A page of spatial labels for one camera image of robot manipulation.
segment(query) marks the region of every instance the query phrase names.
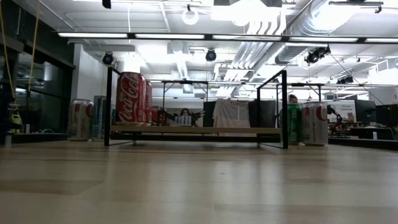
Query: shelf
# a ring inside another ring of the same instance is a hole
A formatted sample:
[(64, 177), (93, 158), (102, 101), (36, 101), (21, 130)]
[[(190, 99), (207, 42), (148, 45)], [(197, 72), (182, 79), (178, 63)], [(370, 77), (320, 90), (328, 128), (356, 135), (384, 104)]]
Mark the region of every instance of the shelf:
[(141, 133), (252, 133), (280, 134), (277, 128), (212, 128), (212, 127), (169, 127), (169, 126), (129, 126), (112, 125), (111, 131)]

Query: wooden floor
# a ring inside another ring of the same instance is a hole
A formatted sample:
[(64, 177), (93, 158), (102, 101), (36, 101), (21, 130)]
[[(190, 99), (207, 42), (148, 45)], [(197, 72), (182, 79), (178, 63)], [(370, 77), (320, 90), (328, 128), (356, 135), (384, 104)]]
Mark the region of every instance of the wooden floor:
[(0, 223), (398, 223), (398, 154), (48, 142), (0, 150)]

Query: glass wall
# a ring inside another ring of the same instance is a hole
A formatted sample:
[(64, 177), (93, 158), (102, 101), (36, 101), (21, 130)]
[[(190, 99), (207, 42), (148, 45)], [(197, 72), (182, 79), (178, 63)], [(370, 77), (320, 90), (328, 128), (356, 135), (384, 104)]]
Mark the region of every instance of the glass wall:
[(19, 54), (16, 98), (22, 122), (30, 124), (31, 132), (66, 132), (72, 71), (35, 59), (28, 98), (31, 60), (31, 55)]

